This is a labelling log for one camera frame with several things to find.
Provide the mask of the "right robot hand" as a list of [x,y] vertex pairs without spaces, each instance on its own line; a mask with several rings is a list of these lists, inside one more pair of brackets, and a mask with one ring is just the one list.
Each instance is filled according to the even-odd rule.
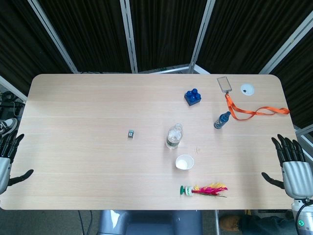
[[306,161],[302,146],[296,140],[290,140],[278,134],[272,137],[281,167],[283,180],[275,180],[262,172],[263,178],[270,184],[283,189],[293,199],[312,199],[313,172]]

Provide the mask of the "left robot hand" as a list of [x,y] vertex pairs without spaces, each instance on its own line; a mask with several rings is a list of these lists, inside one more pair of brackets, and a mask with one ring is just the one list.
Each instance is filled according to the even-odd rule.
[[19,177],[10,177],[12,164],[17,153],[18,146],[24,134],[17,136],[17,130],[0,138],[0,193],[4,193],[8,187],[28,179],[33,169],[28,170],[24,175]]

